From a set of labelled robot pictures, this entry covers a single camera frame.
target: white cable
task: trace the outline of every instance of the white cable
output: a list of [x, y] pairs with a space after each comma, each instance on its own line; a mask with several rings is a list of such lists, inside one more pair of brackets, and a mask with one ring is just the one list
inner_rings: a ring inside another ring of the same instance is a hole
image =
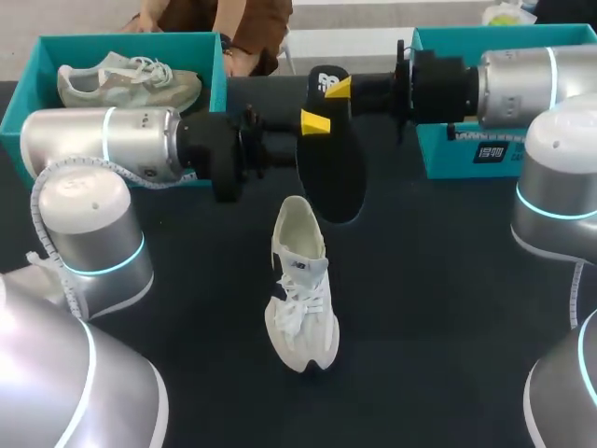
[[65, 168], [76, 166], [104, 168], [146, 189], [168, 189], [170, 187], [175, 187], [180, 184], [195, 180], [197, 179], [197, 175], [195, 175], [194, 173], [189, 175], [183, 175], [180, 180], [172, 183], [152, 183], [144, 180], [142, 177], [130, 172], [129, 170], [122, 168], [119, 165], [116, 165], [112, 161], [105, 161], [96, 157], [81, 156], [73, 156], [63, 161], [57, 161], [55, 163], [52, 163], [44, 171], [41, 172], [39, 177], [35, 180], [34, 187], [31, 191], [31, 218], [34, 222], [37, 237], [39, 238], [39, 241], [42, 244], [42, 246], [44, 246], [44, 250], [48, 254], [49, 259], [42, 260], [35, 252], [30, 252], [29, 254], [27, 254], [27, 259], [32, 264], [43, 263], [45, 267], [48, 268], [49, 266], [52, 266], [52, 268], [50, 269], [52, 269], [60, 277], [62, 288], [64, 290], [64, 296], [66, 297], [66, 301], [68, 303], [68, 307], [71, 313], [79, 319], [84, 319], [87, 318], [87, 313], [83, 314], [81, 312], [81, 307], [84, 307], [84, 311], [87, 311], [87, 303], [85, 302], [83, 292], [78, 287], [76, 287], [76, 282], [74, 281], [72, 275], [65, 268], [64, 263], [62, 263], [62, 259], [58, 254], [56, 247], [49, 239], [48, 232], [46, 231], [46, 227], [44, 226], [44, 222], [39, 211], [39, 196], [41, 194], [42, 189], [44, 188], [44, 185], [46, 184], [46, 182], [48, 182], [48, 179], [52, 175], [59, 173]]
[[570, 286], [570, 329], [578, 327], [576, 302], [578, 300], [578, 288], [580, 287], [580, 277], [582, 276], [582, 268], [585, 263], [579, 261], [575, 266], [575, 273], [572, 275], [572, 285]]
[[524, 143], [524, 135], [509, 133], [459, 133], [456, 132], [455, 140], [501, 140], [503, 142]]

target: new balance logo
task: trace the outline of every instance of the new balance logo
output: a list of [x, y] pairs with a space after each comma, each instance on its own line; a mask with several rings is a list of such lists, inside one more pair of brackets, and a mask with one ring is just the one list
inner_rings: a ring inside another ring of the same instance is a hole
[[326, 73], [319, 74], [319, 90], [323, 93], [325, 93], [327, 89], [338, 82], [340, 82], [338, 77], [334, 77], [333, 75], [328, 75]]

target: shoe tongue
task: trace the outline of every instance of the shoe tongue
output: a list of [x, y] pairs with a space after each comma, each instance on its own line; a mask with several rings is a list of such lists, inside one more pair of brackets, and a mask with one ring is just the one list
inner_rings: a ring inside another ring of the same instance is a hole
[[278, 252], [282, 264], [282, 272], [289, 275], [292, 281], [305, 287], [315, 287], [327, 270], [327, 259], [307, 259], [280, 247]]

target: beige sneaker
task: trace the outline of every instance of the beige sneaker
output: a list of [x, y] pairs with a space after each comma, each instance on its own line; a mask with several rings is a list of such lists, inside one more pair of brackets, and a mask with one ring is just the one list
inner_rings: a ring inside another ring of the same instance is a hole
[[110, 52], [92, 68], [61, 66], [58, 93], [66, 107], [171, 106], [182, 112], [199, 98], [201, 81], [194, 72]]

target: human hand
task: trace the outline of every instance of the human hand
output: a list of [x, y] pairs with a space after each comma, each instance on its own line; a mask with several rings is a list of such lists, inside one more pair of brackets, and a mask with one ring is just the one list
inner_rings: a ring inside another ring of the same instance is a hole
[[159, 33], [161, 29], [158, 21], [154, 20], [149, 14], [141, 13], [137, 18], [136, 33]]
[[248, 77], [258, 63], [258, 54], [245, 53], [241, 49], [231, 49], [224, 53], [224, 70], [227, 77]]
[[232, 53], [224, 53], [222, 55], [224, 58], [224, 71], [226, 72], [227, 77], [234, 76], [234, 59], [232, 58]]

